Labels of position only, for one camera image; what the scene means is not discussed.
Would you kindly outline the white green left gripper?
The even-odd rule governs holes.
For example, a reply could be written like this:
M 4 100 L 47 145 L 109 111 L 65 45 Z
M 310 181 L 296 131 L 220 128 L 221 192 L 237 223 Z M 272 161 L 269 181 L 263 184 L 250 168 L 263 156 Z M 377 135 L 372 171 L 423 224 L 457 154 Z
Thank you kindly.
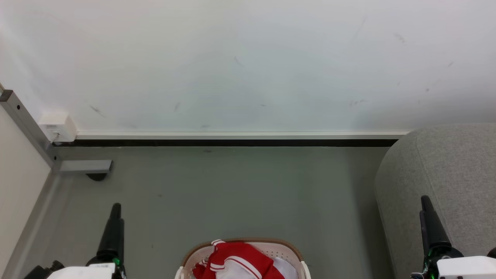
M 97 256 L 85 266 L 53 271 L 47 279 L 126 279 L 122 205 L 114 203 L 101 237 Z

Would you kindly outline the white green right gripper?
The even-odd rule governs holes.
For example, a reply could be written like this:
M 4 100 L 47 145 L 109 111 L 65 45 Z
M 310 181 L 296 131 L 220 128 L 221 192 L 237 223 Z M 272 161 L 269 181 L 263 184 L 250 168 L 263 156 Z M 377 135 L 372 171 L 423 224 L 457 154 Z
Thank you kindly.
M 451 242 L 427 195 L 421 197 L 419 212 L 423 250 L 429 251 L 422 272 L 411 279 L 496 279 L 496 247 L 486 256 L 465 257 Z

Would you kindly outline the red garment with white stripes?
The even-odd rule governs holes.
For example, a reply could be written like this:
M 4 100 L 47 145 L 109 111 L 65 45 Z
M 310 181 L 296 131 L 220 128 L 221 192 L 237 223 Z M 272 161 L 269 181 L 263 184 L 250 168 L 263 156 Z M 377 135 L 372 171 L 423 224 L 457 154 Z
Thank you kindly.
M 285 279 L 274 260 L 244 242 L 215 240 L 213 252 L 196 263 L 195 279 Z

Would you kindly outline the beige plastic laundry basket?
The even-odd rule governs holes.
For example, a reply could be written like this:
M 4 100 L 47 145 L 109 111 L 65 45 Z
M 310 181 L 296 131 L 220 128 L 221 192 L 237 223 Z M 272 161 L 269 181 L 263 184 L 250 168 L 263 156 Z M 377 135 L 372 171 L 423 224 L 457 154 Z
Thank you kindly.
M 244 242 L 252 245 L 271 259 L 281 258 L 290 263 L 299 276 L 299 279 L 312 279 L 308 265 L 305 263 L 300 251 L 290 242 L 271 238 L 231 238 L 225 242 Z M 212 242 L 203 243 L 193 248 L 183 259 L 176 272 L 175 279 L 195 279 L 193 268 L 196 263 L 207 260 L 213 252 Z

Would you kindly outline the grey fabric sofa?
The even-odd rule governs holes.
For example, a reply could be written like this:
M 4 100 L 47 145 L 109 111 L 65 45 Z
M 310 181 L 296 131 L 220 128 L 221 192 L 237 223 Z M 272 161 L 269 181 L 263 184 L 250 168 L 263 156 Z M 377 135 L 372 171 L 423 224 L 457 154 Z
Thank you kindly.
M 496 124 L 430 126 L 402 136 L 383 157 L 374 188 L 395 279 L 423 268 L 424 195 L 456 249 L 487 255 L 496 248 Z

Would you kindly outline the white partition panel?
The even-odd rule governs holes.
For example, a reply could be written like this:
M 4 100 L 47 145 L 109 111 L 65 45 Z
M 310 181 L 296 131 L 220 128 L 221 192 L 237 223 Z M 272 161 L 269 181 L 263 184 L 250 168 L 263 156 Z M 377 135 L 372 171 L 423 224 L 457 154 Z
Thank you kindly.
M 50 171 L 0 105 L 0 278 Z

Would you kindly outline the white and black baseboard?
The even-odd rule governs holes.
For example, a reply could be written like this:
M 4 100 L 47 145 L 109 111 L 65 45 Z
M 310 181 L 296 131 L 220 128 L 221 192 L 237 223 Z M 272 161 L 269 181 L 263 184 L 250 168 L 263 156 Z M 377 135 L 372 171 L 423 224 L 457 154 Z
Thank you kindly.
M 406 131 L 379 132 L 79 132 L 54 147 L 337 147 L 386 148 Z

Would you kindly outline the white wall socket box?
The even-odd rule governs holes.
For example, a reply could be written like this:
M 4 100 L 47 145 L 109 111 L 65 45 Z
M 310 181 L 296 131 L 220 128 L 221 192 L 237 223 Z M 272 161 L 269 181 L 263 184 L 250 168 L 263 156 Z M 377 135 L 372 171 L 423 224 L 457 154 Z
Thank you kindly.
M 72 118 L 67 113 L 44 114 L 39 119 L 38 125 L 51 143 L 73 142 L 78 132 Z

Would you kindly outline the grey metal stand frame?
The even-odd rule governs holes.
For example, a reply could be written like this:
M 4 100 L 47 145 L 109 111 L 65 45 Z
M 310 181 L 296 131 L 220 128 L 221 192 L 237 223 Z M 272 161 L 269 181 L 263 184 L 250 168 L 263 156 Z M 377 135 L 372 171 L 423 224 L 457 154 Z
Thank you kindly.
M 48 163 L 48 166 L 56 172 L 86 175 L 110 173 L 113 166 L 112 160 L 63 160 L 13 90 L 0 89 L 0 105 L 7 111 L 39 155 Z

